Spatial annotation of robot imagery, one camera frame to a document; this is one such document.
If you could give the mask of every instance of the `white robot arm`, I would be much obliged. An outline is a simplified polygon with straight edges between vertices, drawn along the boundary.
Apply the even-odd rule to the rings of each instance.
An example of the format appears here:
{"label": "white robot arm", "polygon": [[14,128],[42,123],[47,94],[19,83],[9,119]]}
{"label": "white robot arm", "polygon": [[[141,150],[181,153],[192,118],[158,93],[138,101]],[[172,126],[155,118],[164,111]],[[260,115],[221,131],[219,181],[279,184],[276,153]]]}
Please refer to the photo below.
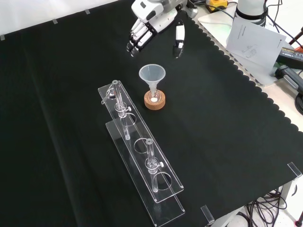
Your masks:
{"label": "white robot arm", "polygon": [[[266,1],[239,0],[235,17],[264,26],[267,14]],[[138,17],[130,31],[126,48],[132,56],[137,55],[154,36],[171,25],[179,11],[185,11],[191,18],[198,14],[197,8],[190,0],[135,0],[132,10]],[[176,43],[173,47],[175,58],[182,54],[184,38],[184,24],[179,20],[176,25]]]}
{"label": "white robot arm", "polygon": [[[132,10],[138,17],[129,35],[127,51],[137,55],[148,42],[175,21],[178,11],[184,10],[194,18],[198,11],[190,0],[135,0]],[[176,43],[173,54],[178,58],[182,54],[185,28],[181,20],[176,24]]]}

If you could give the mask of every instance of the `metal clip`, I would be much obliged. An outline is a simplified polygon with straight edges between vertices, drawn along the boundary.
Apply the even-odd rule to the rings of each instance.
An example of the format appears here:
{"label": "metal clip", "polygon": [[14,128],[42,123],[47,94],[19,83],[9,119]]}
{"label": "metal clip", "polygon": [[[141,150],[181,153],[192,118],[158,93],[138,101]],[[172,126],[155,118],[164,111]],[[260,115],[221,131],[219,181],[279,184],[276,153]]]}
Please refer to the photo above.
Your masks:
{"label": "metal clip", "polygon": [[110,98],[110,99],[116,98],[113,85],[109,86],[109,88],[107,89],[106,95],[105,95],[104,99],[102,100],[101,104],[103,105],[108,98]]}
{"label": "metal clip", "polygon": [[211,212],[209,211],[209,209],[207,208],[206,205],[204,205],[203,207],[201,207],[202,212],[204,213],[204,216],[206,217],[207,221],[208,221],[208,225],[211,225],[214,223],[214,218],[211,214]]}
{"label": "metal clip", "polygon": [[302,176],[301,171],[294,165],[293,162],[287,164],[288,167],[293,171],[293,173],[297,176],[295,179],[299,178]]}

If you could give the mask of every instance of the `black tablecloth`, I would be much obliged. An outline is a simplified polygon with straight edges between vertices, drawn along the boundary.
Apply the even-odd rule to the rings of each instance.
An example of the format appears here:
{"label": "black tablecloth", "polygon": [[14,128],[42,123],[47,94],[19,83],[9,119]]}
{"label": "black tablecloth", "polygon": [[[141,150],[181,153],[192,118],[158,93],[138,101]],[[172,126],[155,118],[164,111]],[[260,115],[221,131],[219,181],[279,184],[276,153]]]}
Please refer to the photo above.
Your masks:
{"label": "black tablecloth", "polygon": [[[203,226],[295,178],[303,134],[202,30],[175,29],[136,58],[125,47],[136,18],[119,1],[9,34],[0,43],[4,183],[1,226],[151,226],[106,131],[98,88],[120,80],[185,189],[185,215],[167,226]],[[144,107],[139,69],[166,70],[162,110]]]}

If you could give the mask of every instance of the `test tube rack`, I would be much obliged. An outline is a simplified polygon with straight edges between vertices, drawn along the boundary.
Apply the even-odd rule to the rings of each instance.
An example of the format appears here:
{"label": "test tube rack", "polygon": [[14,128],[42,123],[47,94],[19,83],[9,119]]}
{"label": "test tube rack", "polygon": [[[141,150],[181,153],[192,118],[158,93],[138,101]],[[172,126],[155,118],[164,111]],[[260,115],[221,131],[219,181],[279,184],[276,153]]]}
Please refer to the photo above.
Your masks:
{"label": "test tube rack", "polygon": [[112,121],[106,128],[155,227],[185,213],[183,185],[120,81],[98,89]]}

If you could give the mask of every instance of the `black cord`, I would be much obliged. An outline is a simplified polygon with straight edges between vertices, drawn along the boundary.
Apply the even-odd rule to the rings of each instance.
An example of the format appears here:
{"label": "black cord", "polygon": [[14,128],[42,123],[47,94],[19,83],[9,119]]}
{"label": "black cord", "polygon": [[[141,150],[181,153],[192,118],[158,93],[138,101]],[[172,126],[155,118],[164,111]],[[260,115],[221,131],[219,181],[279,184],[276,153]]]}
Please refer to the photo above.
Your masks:
{"label": "black cord", "polygon": [[238,4],[236,1],[228,1],[227,5],[232,4],[232,3]]}
{"label": "black cord", "polygon": [[[279,6],[282,6],[282,5],[283,5],[282,0],[281,0],[281,4],[280,4],[280,0],[279,0],[278,4],[276,4],[276,5],[269,5],[269,6],[267,6],[267,7],[266,7],[266,9],[267,9],[267,14],[268,14],[268,7],[271,7],[271,6],[278,6],[278,9],[277,9],[277,12],[276,12],[276,17],[277,17],[277,16],[278,16],[278,13],[279,13]],[[280,31],[279,31],[277,25],[273,24],[273,26],[276,28],[277,32],[280,33]]]}
{"label": "black cord", "polygon": [[269,15],[267,15],[267,17],[271,20],[271,22],[273,22],[274,25],[278,26],[282,31],[284,31],[286,34],[288,34],[288,36],[291,37],[296,43],[298,43],[299,46],[303,49],[303,46],[301,45],[301,43],[298,42],[298,40],[296,40],[294,37],[292,37],[291,34],[289,34],[287,31],[285,31],[283,28],[281,28],[281,26],[278,25]]}
{"label": "black cord", "polygon": [[282,0],[281,0],[281,4],[280,4],[280,0],[279,0],[279,1],[278,1],[278,9],[276,10],[276,16],[275,16],[275,19],[274,19],[275,22],[276,22],[276,17],[278,16],[278,13],[279,13],[279,7],[280,7],[281,5],[283,5],[283,2],[282,2]]}
{"label": "black cord", "polygon": [[291,37],[296,43],[298,43],[299,44],[299,46],[303,49],[303,46],[299,43],[299,41],[298,40],[296,40],[291,34],[289,34],[287,31],[285,31],[280,25],[278,25],[269,15],[268,15],[268,7],[270,7],[270,6],[275,6],[275,5],[269,5],[269,6],[267,6],[267,7],[265,7],[265,5],[266,5],[266,1],[267,0],[265,0],[265,2],[264,2],[264,8],[266,8],[266,15],[267,15],[267,17],[271,20],[271,22],[273,23],[273,25],[277,28],[277,27],[279,27],[282,31],[284,31],[289,37]]}
{"label": "black cord", "polygon": [[227,13],[227,12],[225,12],[224,10],[222,10],[221,8],[219,8],[219,7],[216,7],[216,6],[211,6],[211,5],[208,5],[208,4],[206,4],[206,3],[200,3],[200,2],[195,2],[194,3],[196,6],[208,6],[208,7],[212,7],[212,8],[215,8],[215,9],[217,9],[217,10],[219,10],[219,11],[221,11],[221,12],[223,12],[223,13],[225,13],[226,15],[228,15],[229,17],[231,17],[232,19],[233,19],[233,16],[232,15],[230,15],[229,13]]}
{"label": "black cord", "polygon": [[294,105],[299,113],[303,115],[303,95],[301,93],[294,99]]}
{"label": "black cord", "polygon": [[[253,220],[253,213],[254,209],[257,210],[258,215],[262,219],[262,221],[265,223],[265,225],[268,227],[268,225],[272,225],[274,227],[279,211],[284,210],[287,208],[286,201],[281,197],[282,190],[279,191],[278,189],[275,190],[275,192],[270,192],[266,194],[263,197],[260,197],[258,200],[254,200],[253,202],[247,204],[245,207],[247,209],[247,212],[249,215],[245,215],[242,212],[239,212],[237,215],[240,215],[244,217],[247,220],[248,227],[258,227],[256,223]],[[285,207],[280,207],[280,201],[283,200],[285,203]],[[276,215],[273,213],[272,209],[276,209]],[[266,219],[264,210],[267,211],[267,213],[270,215],[270,220]]]}

